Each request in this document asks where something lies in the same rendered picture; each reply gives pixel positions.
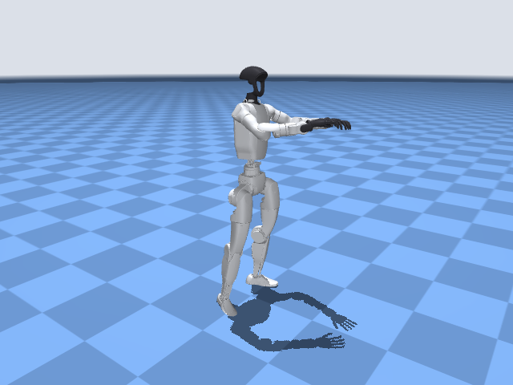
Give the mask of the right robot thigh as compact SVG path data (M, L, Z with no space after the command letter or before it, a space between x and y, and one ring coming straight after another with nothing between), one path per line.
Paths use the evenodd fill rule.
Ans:
M235 253L239 253L241 257L252 220L252 194L248 192L248 185L241 184L232 189L228 195L228 201L231 205L236 206L230 217L230 254L233 256Z

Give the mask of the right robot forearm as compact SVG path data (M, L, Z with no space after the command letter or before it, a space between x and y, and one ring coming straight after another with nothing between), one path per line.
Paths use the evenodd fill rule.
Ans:
M286 124L271 124L271 123L261 123L258 124L257 128L263 132L272 132L275 138L280 138L280 136L295 136L296 134L305 135L308 132L301 132L300 128L302 125L307 124L304 121L299 123L286 123Z

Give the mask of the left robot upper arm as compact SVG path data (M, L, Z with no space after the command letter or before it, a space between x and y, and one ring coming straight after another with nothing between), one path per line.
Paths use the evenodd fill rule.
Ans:
M271 120L273 122L276 122L279 124L286 124L286 123L296 123L297 124L297 123L301 122L300 118L297 118L297 117L291 118L284 112L278 111L277 109L275 109L273 106L271 106L269 104L265 104L265 106L269 110L269 120Z

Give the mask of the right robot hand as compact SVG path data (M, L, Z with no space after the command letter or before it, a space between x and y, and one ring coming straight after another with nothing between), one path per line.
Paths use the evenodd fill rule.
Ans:
M337 129L339 129L339 123L336 120L333 119L317 119L317 120L306 120L305 125L302 125L300 130L301 132L311 132L313 128L324 126L326 124L333 124L335 127L337 126Z

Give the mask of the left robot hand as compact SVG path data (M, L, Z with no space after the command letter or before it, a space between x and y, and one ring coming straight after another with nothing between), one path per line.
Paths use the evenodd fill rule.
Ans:
M328 119L328 118L329 117L326 117L325 119ZM333 119L333 120L336 120L339 123L339 126L340 126L341 130L342 130L342 125L345 127L345 130L351 129L351 125L350 125L350 123L347 120L340 120L340 119ZM321 127L331 128L331 127L333 127L333 124L326 124L326 125L321 126Z

